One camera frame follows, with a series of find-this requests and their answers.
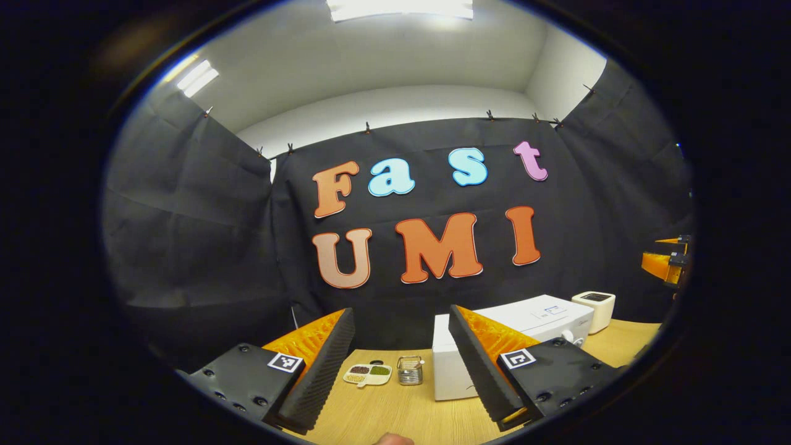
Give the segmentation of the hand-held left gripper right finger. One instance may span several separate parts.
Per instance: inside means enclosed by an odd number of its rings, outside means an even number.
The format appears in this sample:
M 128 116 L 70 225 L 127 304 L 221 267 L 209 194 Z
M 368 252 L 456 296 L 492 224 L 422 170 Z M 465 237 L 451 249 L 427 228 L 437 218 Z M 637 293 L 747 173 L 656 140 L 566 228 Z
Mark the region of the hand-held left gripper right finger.
M 621 374 L 563 336 L 540 342 L 457 305 L 449 309 L 449 332 L 500 431 L 565 412 Z

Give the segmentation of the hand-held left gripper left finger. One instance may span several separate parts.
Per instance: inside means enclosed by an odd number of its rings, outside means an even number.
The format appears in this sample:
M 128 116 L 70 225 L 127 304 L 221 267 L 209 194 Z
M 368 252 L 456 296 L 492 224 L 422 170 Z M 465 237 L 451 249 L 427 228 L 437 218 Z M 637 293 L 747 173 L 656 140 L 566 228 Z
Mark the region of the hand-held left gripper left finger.
M 355 333 L 341 309 L 264 346 L 237 344 L 185 380 L 255 423 L 303 436 L 315 427 Z

